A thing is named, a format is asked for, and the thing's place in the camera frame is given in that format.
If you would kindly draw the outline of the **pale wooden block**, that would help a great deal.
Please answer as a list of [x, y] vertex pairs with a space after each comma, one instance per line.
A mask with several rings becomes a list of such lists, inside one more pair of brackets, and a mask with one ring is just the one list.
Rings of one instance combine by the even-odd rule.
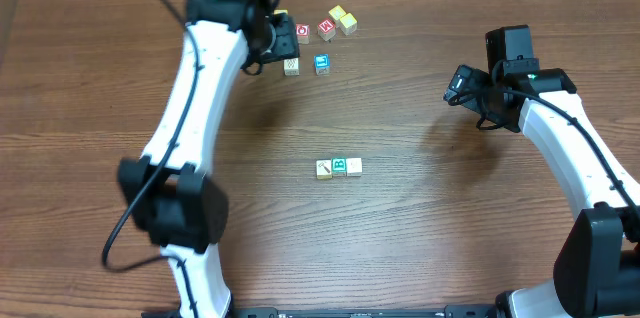
[[298, 76], [300, 74], [299, 59], [285, 59], [283, 61], [283, 70], [286, 76]]

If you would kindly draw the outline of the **tan wooden picture block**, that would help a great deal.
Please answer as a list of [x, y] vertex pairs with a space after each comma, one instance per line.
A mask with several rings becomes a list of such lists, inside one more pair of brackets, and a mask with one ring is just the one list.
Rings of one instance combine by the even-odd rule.
[[316, 161], [316, 178], [318, 180], [327, 180], [333, 177], [332, 160]]

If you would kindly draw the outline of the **green-edged wooden number block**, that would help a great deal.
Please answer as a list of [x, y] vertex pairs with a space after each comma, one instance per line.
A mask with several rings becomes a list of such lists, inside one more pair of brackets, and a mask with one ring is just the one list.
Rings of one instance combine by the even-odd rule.
[[346, 176], [347, 175], [347, 159], [346, 158], [332, 158], [331, 170], [333, 176]]

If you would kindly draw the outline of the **white pattern wooden block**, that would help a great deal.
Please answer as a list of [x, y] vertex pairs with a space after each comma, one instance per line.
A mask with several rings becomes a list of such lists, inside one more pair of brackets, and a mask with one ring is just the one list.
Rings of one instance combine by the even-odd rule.
[[346, 174], [348, 176], [359, 177], [363, 173], [363, 164], [361, 158], [346, 159]]

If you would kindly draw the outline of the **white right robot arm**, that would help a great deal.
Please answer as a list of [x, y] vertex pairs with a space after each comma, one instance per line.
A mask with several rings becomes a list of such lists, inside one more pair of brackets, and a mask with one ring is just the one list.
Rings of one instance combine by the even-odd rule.
[[575, 84], [543, 69], [528, 26], [485, 35], [488, 68], [461, 65], [445, 101], [478, 114], [480, 131], [521, 133], [561, 186], [574, 224], [550, 280], [504, 292], [490, 317], [613, 317], [639, 312], [639, 184], [591, 124]]

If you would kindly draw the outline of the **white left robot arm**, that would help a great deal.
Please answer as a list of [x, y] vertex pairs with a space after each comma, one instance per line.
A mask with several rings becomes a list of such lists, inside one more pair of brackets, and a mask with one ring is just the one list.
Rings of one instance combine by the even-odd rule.
[[280, 0], [186, 0], [169, 12], [183, 30], [182, 56], [160, 123], [139, 159], [124, 159], [117, 179], [127, 208], [103, 248], [128, 220], [159, 246], [180, 295], [175, 317], [229, 317], [232, 294], [221, 269], [219, 241], [229, 201], [214, 183], [215, 140], [238, 73], [296, 58], [294, 19]]

